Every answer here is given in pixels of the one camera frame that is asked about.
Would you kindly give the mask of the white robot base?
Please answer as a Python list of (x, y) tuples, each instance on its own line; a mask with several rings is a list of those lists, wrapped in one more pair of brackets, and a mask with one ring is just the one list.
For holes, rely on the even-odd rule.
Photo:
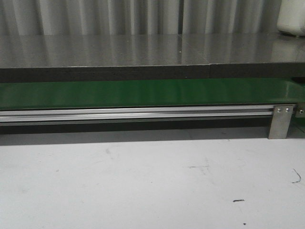
[(293, 36), (305, 36), (305, 0), (282, 0), (277, 29)]

